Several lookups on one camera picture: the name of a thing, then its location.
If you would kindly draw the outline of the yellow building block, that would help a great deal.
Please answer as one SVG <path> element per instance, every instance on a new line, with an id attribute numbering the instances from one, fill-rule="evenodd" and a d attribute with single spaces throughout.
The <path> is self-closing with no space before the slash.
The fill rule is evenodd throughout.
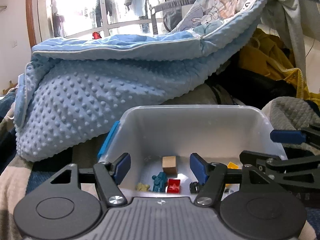
<path id="1" fill-rule="evenodd" d="M 232 184 L 241 183 L 242 170 L 240 167 L 233 162 L 229 162 L 227 168 L 228 170 L 225 178 L 226 187 L 230 187 Z"/>

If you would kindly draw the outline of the beige toy vehicle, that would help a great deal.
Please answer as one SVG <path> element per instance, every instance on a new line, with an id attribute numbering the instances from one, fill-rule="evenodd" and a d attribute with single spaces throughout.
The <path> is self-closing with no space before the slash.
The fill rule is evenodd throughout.
<path id="1" fill-rule="evenodd" d="M 143 183 L 139 182 L 136 185 L 136 190 L 140 191 L 140 192 L 148 192 L 149 189 L 150 189 L 150 185 L 149 184 L 143 184 Z"/>

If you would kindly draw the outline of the small red face block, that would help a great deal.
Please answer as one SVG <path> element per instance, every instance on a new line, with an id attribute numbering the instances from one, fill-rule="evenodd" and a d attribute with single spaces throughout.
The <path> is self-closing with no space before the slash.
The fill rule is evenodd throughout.
<path id="1" fill-rule="evenodd" d="M 179 194 L 181 181 L 179 179 L 168 179 L 167 193 Z"/>

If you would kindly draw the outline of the brown wooden cube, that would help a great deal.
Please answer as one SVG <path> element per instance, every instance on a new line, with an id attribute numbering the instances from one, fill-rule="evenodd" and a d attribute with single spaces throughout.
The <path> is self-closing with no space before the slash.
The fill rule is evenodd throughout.
<path id="1" fill-rule="evenodd" d="M 177 161 L 175 156 L 164 156 L 162 158 L 163 172 L 167 175 L 174 175 L 177 173 Z"/>

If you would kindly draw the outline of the teal orange toy vehicle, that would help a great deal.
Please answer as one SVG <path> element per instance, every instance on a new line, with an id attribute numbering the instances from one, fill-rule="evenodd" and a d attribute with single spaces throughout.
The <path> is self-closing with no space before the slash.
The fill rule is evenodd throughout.
<path id="1" fill-rule="evenodd" d="M 164 172 L 159 172 L 158 175 L 153 175 L 153 192 L 164 193 L 167 185 L 167 175 Z"/>

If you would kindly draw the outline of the grey knitted blanket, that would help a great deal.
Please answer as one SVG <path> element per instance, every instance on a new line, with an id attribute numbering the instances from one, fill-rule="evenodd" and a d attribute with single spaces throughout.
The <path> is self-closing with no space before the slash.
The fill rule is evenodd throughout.
<path id="1" fill-rule="evenodd" d="M 267 103 L 262 112 L 274 129 L 297 130 L 319 124 L 319 107 L 310 100 L 282 96 Z"/>

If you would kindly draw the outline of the white plastic storage bin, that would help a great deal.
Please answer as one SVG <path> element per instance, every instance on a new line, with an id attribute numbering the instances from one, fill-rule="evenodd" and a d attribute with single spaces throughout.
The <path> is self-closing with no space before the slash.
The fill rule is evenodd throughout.
<path id="1" fill-rule="evenodd" d="M 153 184 L 162 171 L 164 156 L 175 156 L 181 182 L 180 196 L 189 196 L 195 176 L 189 167 L 192 153 L 207 162 L 240 164 L 242 151 L 277 155 L 286 159 L 281 144 L 270 138 L 273 127 L 257 108 L 230 105 L 139 106 L 127 110 L 110 130 L 99 161 L 131 157 L 131 168 L 120 184 L 127 199 L 140 196 L 139 183 Z"/>

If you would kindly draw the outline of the light blue dotted blanket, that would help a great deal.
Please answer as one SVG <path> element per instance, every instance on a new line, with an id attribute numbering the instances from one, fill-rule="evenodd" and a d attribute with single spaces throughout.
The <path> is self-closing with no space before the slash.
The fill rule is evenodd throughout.
<path id="1" fill-rule="evenodd" d="M 53 157 L 108 133 L 135 106 L 159 105 L 203 84 L 249 40 L 268 0 L 196 0 L 165 35 L 51 38 L 18 79 L 16 153 Z"/>

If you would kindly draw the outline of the plaid blue white blanket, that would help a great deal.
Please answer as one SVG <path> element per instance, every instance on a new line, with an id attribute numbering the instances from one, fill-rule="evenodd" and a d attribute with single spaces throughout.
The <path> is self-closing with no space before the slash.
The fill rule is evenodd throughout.
<path id="1" fill-rule="evenodd" d="M 11 91 L 1 97 L 1 239 L 21 239 L 13 213 L 26 194 L 70 163 L 89 168 L 97 161 L 94 141 L 78 144 L 34 163 L 17 155 L 13 124 L 15 96 Z"/>

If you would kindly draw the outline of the mustard yellow garment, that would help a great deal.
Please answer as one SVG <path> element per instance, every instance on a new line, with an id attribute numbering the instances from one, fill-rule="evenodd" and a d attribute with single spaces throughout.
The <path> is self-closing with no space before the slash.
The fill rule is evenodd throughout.
<path id="1" fill-rule="evenodd" d="M 269 79 L 283 80 L 293 85 L 296 98 L 310 100 L 319 105 L 319 94 L 309 91 L 302 70 L 295 67 L 293 51 L 283 52 L 284 42 L 276 35 L 257 28 L 249 42 L 240 50 L 240 67 Z"/>

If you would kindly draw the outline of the grey white hanging garment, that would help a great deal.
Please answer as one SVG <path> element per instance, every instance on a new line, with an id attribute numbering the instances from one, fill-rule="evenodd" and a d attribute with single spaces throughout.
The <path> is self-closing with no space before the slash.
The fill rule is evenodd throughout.
<path id="1" fill-rule="evenodd" d="M 304 37 L 319 41 L 319 0 L 268 0 L 261 21 L 293 50 L 295 65 L 306 77 Z"/>

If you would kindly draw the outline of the window with wooden frame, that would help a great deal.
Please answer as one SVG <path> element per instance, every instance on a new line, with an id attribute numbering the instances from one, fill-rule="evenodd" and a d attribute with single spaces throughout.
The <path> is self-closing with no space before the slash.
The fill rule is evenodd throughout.
<path id="1" fill-rule="evenodd" d="M 54 37 L 95 39 L 116 34 L 162 34 L 164 13 L 154 7 L 169 0 L 26 0 L 29 43 Z"/>

